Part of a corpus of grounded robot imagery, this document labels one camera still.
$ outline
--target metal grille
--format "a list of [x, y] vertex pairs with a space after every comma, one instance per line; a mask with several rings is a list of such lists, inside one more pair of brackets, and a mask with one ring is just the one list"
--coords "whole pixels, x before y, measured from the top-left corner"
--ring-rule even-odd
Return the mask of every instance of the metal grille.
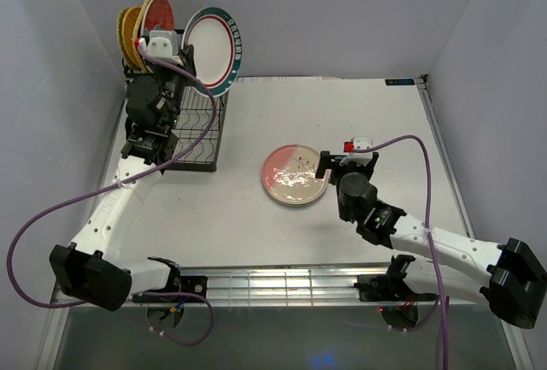
[[[213, 128], [196, 148], [176, 161], [169, 169], [200, 172], [216, 171], [216, 159], [221, 146], [227, 100], [228, 92], [216, 98], [217, 116]], [[174, 152], [175, 155], [199, 137], [212, 116], [213, 107], [209, 98], [199, 94], [193, 87], [186, 87], [182, 97], [179, 122], [173, 129], [173, 133], [179, 138]]]

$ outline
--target dish rack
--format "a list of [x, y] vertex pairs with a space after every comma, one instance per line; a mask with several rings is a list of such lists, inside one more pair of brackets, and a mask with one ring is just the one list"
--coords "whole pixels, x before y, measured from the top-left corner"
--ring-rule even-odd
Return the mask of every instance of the dish rack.
[[[149, 73], [134, 72], [126, 65], [123, 59], [122, 65], [127, 82], [138, 76], [150, 75]], [[179, 139], [174, 152], [175, 156], [195, 141], [203, 132], [213, 116], [213, 107], [209, 98], [199, 94], [193, 86], [177, 86], [174, 92], [183, 93], [179, 121], [172, 130]], [[217, 116], [211, 130], [192, 151], [174, 162], [168, 167], [168, 170], [193, 172], [216, 171], [216, 161], [221, 147], [228, 93], [229, 91], [215, 98]]]

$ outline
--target red ring on plate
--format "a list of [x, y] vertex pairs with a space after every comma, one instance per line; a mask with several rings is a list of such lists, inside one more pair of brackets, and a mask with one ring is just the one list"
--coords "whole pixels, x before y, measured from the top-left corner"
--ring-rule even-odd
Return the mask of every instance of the red ring on plate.
[[214, 82], [213, 84], [203, 83], [208, 88], [215, 88], [216, 86], [218, 86], [218, 85], [222, 84], [222, 82], [224, 82], [224, 80], [228, 77], [228, 74], [232, 70], [233, 58], [234, 58], [233, 50], [234, 50], [235, 44], [233, 43], [232, 30], [230, 30], [230, 27], [226, 24], [226, 22], [224, 20], [222, 20], [220, 17], [217, 17], [216, 15], [204, 15], [202, 18], [200, 18], [199, 20], [196, 21], [196, 23], [194, 24], [194, 26], [192, 27], [190, 32], [192, 32], [194, 30], [197, 23], [199, 23], [200, 21], [206, 20], [208, 18], [212, 18], [213, 20], [219, 21], [224, 26], [224, 29], [226, 30], [226, 32], [228, 33], [228, 37], [230, 38], [230, 63], [228, 64], [228, 68], [226, 69], [226, 71], [222, 75], [221, 79], [219, 79], [218, 81]]

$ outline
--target black label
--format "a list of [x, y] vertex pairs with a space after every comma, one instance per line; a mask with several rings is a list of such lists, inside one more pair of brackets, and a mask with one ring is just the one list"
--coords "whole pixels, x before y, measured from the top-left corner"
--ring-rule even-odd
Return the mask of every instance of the black label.
[[385, 84], [387, 86], [394, 85], [415, 85], [415, 82], [412, 78], [399, 78], [399, 79], [386, 79]]

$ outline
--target metal frame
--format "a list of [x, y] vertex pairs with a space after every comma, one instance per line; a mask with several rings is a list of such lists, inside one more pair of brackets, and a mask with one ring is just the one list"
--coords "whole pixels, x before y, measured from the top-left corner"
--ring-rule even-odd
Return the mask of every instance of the metal frame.
[[[435, 143], [439, 149], [444, 171], [447, 173], [450, 188], [456, 199], [456, 206], [467, 229], [468, 236], [474, 238], [468, 213], [450, 165], [438, 123], [432, 109], [432, 101], [422, 78], [415, 79], [417, 89], [426, 111]], [[360, 302], [357, 290], [353, 287], [357, 275], [378, 275], [385, 273], [389, 263], [348, 264], [331, 266], [284, 266], [284, 267], [215, 267], [185, 268], [184, 275], [206, 275], [208, 299], [216, 307], [256, 308], [256, 307], [317, 307], [317, 306], [387, 306], [389, 302]], [[59, 290], [54, 291], [54, 302], [68, 301]], [[124, 307], [140, 307], [127, 302]], [[53, 367], [59, 350], [68, 309], [53, 310], [50, 314], [37, 369]], [[503, 323], [509, 348], [516, 368], [533, 368], [530, 356], [522, 338], [521, 329]]]

